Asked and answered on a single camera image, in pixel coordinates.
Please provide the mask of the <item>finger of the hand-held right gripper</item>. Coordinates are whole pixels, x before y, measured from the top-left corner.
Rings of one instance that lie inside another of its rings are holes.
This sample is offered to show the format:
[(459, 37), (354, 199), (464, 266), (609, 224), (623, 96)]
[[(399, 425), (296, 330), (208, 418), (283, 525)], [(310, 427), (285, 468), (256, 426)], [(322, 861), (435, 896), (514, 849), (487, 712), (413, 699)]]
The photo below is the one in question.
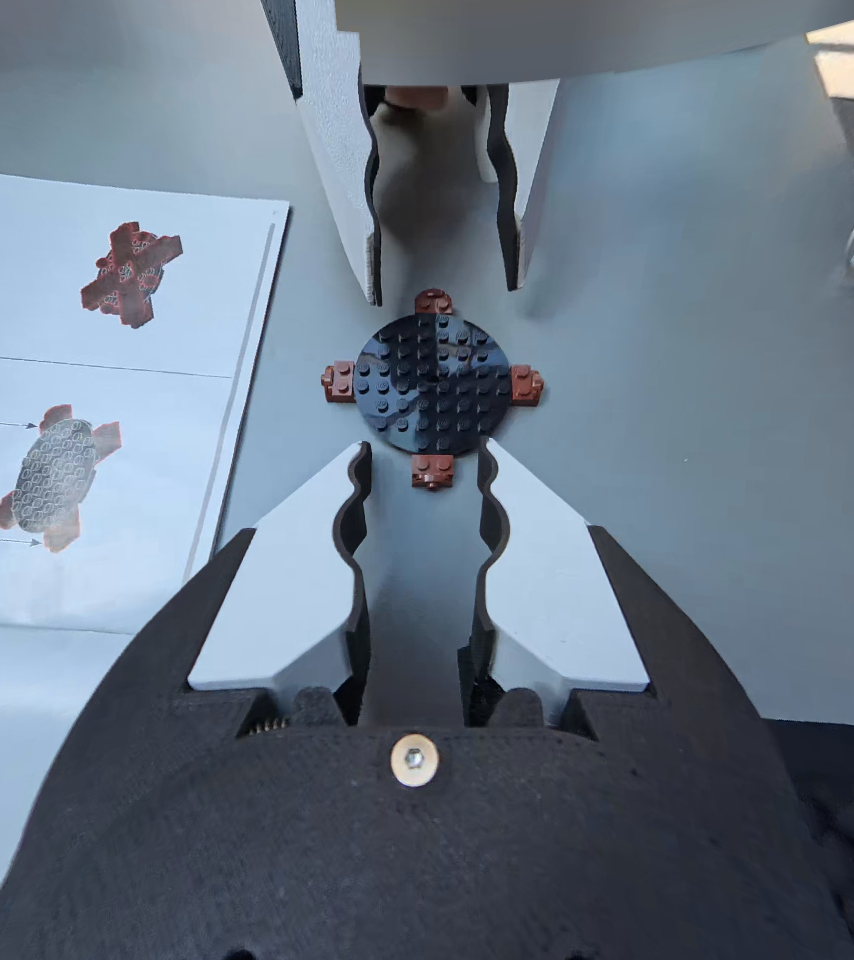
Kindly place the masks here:
[(337, 28), (333, 1), (295, 3), (302, 94), (297, 109), (340, 242), (367, 301), (382, 306), (379, 155), (361, 76), (359, 35)]
[(478, 85), (476, 159), (497, 186), (496, 229), (509, 291), (529, 271), (541, 222), (558, 121), (558, 78)]

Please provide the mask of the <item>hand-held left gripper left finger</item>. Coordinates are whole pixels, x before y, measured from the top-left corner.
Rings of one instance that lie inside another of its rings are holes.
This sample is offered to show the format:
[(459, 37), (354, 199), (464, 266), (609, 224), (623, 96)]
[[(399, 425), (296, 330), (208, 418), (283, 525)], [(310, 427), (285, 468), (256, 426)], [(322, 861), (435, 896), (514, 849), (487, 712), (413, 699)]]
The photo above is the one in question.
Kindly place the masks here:
[(355, 441), (256, 524), (188, 676), (193, 690), (363, 690), (371, 661), (363, 573), (373, 455)]

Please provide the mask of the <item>round black toy brick plate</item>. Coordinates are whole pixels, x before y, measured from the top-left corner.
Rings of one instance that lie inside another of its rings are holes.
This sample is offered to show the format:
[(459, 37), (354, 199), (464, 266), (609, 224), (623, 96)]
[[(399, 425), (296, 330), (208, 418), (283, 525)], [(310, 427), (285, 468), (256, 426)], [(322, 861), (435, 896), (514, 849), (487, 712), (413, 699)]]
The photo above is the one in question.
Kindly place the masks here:
[(386, 443), (409, 453), (411, 485), (452, 486), (455, 460), (478, 450), (510, 406), (538, 406), (541, 373), (512, 364), (449, 294), (419, 292), (413, 312), (382, 326), (355, 360), (325, 366), (325, 400), (354, 403)]

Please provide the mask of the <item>grey desk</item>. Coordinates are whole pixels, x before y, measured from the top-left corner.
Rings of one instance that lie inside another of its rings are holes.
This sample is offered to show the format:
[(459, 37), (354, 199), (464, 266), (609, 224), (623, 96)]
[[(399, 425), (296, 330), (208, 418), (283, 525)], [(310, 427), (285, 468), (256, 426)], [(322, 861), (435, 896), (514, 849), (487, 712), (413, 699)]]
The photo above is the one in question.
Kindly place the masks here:
[(430, 286), (546, 380), (497, 441), (600, 524), (760, 714), (854, 724), (854, 170), (804, 38), (571, 81), (528, 281), (457, 92), (380, 107), (384, 307), (259, 2), (0, 2), (0, 174), (287, 200), (223, 544), (352, 439), (320, 375)]

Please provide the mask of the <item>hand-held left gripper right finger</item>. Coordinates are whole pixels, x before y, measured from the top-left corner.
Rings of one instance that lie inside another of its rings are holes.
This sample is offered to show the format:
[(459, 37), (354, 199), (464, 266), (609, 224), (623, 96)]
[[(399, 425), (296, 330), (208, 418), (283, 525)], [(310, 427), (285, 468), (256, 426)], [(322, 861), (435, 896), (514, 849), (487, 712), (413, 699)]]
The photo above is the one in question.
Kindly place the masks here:
[(478, 452), (481, 538), (470, 636), (479, 681), (566, 702), (650, 678), (589, 523), (492, 438)]

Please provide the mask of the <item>white instruction booklet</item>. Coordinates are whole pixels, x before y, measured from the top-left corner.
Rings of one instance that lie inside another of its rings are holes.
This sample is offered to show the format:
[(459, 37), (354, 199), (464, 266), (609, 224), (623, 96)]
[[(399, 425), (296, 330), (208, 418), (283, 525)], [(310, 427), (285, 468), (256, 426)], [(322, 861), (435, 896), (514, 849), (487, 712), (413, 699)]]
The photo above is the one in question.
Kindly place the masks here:
[(0, 884), (87, 699), (212, 553), (288, 211), (0, 174)]

